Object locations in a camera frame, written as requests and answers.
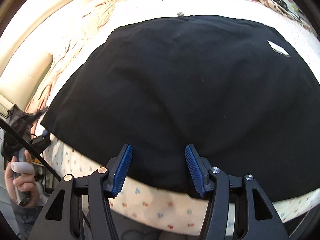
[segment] ridged blue pad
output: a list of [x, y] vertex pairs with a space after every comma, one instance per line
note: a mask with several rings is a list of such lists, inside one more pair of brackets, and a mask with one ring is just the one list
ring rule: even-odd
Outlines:
[[132, 159], [132, 147], [131, 145], [128, 145], [114, 176], [113, 188], [111, 191], [114, 197], [116, 197], [117, 194], [122, 190], [125, 177], [127, 176], [127, 172], [129, 170], [131, 159]]
[[189, 145], [187, 145], [186, 147], [185, 157], [196, 191], [200, 194], [201, 197], [204, 197], [204, 176], [200, 171], [199, 165], [197, 164]]

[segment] silver screw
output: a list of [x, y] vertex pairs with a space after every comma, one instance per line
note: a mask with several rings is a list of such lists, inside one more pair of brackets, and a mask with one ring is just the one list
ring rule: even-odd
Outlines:
[[71, 174], [67, 174], [66, 176], [63, 177], [63, 179], [64, 179], [65, 181], [69, 181], [69, 180], [72, 179], [72, 175], [71, 175]]
[[108, 169], [106, 167], [101, 167], [101, 168], [98, 169], [98, 172], [102, 174], [102, 173], [106, 173], [107, 170]]
[[251, 174], [247, 174], [244, 177], [246, 180], [253, 180], [253, 176]]
[[212, 167], [212, 168], [210, 168], [210, 171], [211, 171], [212, 173], [219, 173], [219, 172], [220, 172], [220, 169], [219, 169], [218, 167]]

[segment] brown blanket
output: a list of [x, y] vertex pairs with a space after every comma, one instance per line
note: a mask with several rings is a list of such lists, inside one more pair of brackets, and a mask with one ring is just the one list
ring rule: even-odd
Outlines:
[[109, 21], [115, 3], [122, 0], [94, 0], [87, 7], [86, 12], [70, 29], [60, 50], [53, 55], [50, 70], [39, 85], [35, 95], [26, 107], [26, 112], [35, 113], [43, 109], [60, 74], [69, 63], [79, 54], [82, 47]]

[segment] hand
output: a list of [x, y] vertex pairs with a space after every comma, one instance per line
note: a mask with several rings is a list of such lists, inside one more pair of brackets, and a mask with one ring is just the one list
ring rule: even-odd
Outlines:
[[[24, 152], [24, 155], [27, 159], [28, 163], [32, 163], [31, 154], [28, 151]], [[17, 158], [15, 156], [12, 157], [11, 162], [8, 163], [7, 168], [4, 173], [4, 181], [5, 186], [7, 188], [9, 197], [16, 203], [17, 196], [15, 192], [15, 186], [18, 187], [18, 190], [21, 192], [30, 191], [30, 203], [25, 207], [36, 207], [37, 200], [39, 197], [38, 188], [36, 186], [36, 180], [31, 174], [23, 174], [16, 179], [13, 179], [13, 171], [11, 169], [11, 163], [16, 162]]]

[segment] black fabric cover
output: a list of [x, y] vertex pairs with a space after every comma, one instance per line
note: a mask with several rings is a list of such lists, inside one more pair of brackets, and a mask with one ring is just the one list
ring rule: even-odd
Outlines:
[[319, 83], [274, 28], [248, 20], [173, 17], [117, 28], [42, 125], [101, 164], [129, 143], [130, 177], [192, 197], [189, 143], [229, 175], [252, 174], [272, 201], [320, 186]]

